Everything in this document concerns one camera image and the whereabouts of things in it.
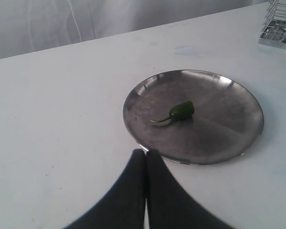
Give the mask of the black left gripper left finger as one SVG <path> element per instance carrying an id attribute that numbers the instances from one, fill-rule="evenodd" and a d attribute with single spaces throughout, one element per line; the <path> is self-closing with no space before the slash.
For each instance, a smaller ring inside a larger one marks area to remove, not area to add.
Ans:
<path id="1" fill-rule="evenodd" d="M 67 229 L 143 229 L 145 217 L 145 153 L 133 153 L 114 185 Z"/>

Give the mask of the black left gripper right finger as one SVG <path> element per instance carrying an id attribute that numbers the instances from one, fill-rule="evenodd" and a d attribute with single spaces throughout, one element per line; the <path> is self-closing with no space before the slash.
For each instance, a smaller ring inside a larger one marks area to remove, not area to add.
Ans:
<path id="1" fill-rule="evenodd" d="M 231 229 L 177 182 L 157 150 L 146 153 L 146 201 L 151 229 Z"/>

